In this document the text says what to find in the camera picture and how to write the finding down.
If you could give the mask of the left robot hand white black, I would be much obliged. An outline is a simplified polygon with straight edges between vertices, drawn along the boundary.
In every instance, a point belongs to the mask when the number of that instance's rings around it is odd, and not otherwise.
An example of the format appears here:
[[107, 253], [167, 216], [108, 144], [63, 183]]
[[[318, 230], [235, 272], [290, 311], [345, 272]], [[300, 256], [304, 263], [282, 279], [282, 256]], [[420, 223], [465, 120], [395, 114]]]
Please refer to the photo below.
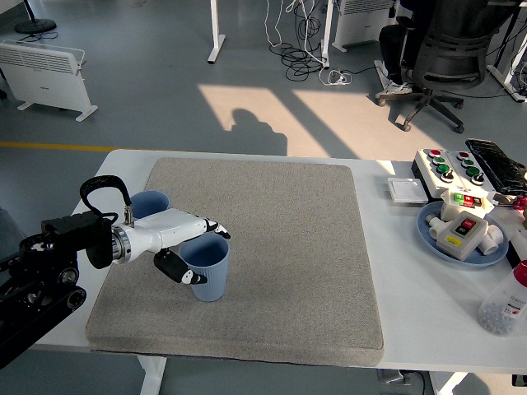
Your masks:
[[185, 285], [205, 284], [208, 279], [191, 270], [170, 249], [210, 232], [224, 239], [231, 237], [225, 227], [211, 219], [175, 208], [161, 211], [136, 220], [133, 225], [112, 228], [113, 262], [132, 262], [141, 254], [151, 252], [155, 267], [171, 280]]

